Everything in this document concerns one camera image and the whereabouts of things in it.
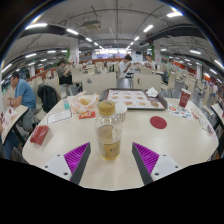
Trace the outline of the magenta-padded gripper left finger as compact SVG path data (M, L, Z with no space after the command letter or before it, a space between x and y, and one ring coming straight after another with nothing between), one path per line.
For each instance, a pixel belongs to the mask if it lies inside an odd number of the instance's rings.
M72 183L79 184L90 153L90 143L87 142L64 155L57 154L47 161L42 169Z

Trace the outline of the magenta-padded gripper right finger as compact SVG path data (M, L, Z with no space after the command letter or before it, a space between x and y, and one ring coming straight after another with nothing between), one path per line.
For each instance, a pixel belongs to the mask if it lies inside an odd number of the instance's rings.
M170 156L159 155L138 143L132 144L132 153L144 185L182 169Z

